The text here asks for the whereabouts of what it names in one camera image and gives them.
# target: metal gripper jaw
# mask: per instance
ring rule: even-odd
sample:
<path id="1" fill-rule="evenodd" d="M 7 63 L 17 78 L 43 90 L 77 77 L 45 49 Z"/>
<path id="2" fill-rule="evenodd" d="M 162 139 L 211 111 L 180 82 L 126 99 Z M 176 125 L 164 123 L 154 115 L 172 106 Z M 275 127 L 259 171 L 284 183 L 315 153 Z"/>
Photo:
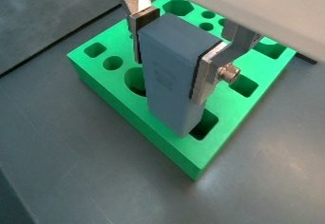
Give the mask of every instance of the metal gripper jaw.
<path id="1" fill-rule="evenodd" d="M 233 65 L 233 61 L 263 38 L 257 32 L 231 21 L 227 22 L 223 35 L 233 42 L 229 45 L 225 42 L 216 44 L 199 61 L 191 95 L 192 101 L 199 105 L 208 100 L 220 81 L 232 84 L 237 80 L 240 68 Z"/>
<path id="2" fill-rule="evenodd" d="M 128 14 L 129 30 L 134 36 L 136 60 L 142 63 L 140 45 L 138 45 L 138 30 L 152 23 L 160 16 L 161 11 L 153 7 L 152 0 L 120 0 Z"/>

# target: screw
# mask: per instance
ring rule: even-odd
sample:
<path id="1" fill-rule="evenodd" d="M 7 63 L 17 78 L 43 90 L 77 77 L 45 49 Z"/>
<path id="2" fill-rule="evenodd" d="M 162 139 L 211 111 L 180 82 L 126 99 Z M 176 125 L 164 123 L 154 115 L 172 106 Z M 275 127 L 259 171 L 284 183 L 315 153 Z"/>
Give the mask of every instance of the screw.
<path id="1" fill-rule="evenodd" d="M 232 84 L 240 75 L 240 68 L 233 65 L 233 63 L 227 64 L 224 67 L 219 69 L 217 77 L 219 80 L 225 81 Z"/>

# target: cylindrical hole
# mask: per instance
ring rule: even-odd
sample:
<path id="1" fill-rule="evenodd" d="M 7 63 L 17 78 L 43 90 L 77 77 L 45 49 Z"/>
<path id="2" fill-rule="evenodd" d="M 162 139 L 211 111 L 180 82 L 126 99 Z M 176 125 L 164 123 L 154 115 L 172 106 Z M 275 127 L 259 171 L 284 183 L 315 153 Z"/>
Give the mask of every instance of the cylindrical hole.
<path id="1" fill-rule="evenodd" d="M 213 24 L 212 23 L 203 23 L 200 25 L 200 28 L 204 29 L 205 31 L 213 30 Z"/>
<path id="2" fill-rule="evenodd" d="M 132 68 L 126 72 L 125 83 L 134 93 L 141 97 L 146 97 L 145 78 L 141 67 Z"/>
<path id="3" fill-rule="evenodd" d="M 203 12 L 203 16 L 208 19 L 212 19 L 212 18 L 215 18 L 216 14 L 207 10 Z"/>
<path id="4" fill-rule="evenodd" d="M 225 19 L 225 18 L 223 18 L 223 19 L 219 20 L 219 24 L 220 24 L 223 27 L 225 27 L 225 23 L 227 23 L 227 19 Z"/>
<path id="5" fill-rule="evenodd" d="M 108 70 L 117 70 L 122 67 L 124 60 L 118 56 L 109 57 L 104 63 L 104 67 Z"/>

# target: rectangular slot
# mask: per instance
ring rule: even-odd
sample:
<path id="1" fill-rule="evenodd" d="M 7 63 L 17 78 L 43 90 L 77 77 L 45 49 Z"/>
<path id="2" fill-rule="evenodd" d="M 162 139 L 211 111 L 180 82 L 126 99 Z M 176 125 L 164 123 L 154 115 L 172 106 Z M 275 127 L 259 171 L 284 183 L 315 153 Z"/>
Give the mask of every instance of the rectangular slot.
<path id="1" fill-rule="evenodd" d="M 108 48 L 101 43 L 96 43 L 86 48 L 85 52 L 90 58 L 97 58 L 106 50 Z"/>
<path id="2" fill-rule="evenodd" d="M 236 82 L 229 85 L 229 87 L 245 98 L 249 98 L 252 96 L 259 86 L 260 85 L 244 75 L 240 75 Z"/>
<path id="3" fill-rule="evenodd" d="M 256 45 L 255 50 L 257 50 L 260 53 L 267 55 L 273 60 L 277 60 L 283 55 L 283 53 L 285 52 L 287 47 L 281 44 L 267 45 L 263 42 L 260 42 Z"/>
<path id="4" fill-rule="evenodd" d="M 217 123 L 219 117 L 208 109 L 205 109 L 203 120 L 192 129 L 189 134 L 199 140 L 203 140 L 209 135 L 209 132 L 213 130 L 213 127 L 217 125 Z"/>

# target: gray tabletop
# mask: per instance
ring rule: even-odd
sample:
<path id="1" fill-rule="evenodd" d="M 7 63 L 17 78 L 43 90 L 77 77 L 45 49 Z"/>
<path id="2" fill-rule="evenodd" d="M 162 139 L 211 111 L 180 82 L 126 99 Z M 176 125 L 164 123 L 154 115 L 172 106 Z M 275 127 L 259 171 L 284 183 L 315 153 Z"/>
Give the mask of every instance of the gray tabletop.
<path id="1" fill-rule="evenodd" d="M 0 75 L 118 5 L 118 0 L 0 0 Z"/>
<path id="2" fill-rule="evenodd" d="M 0 79 L 0 167 L 35 222 L 324 223 L 325 65 L 292 61 L 195 182 L 66 58 L 122 18 L 118 9 Z"/>

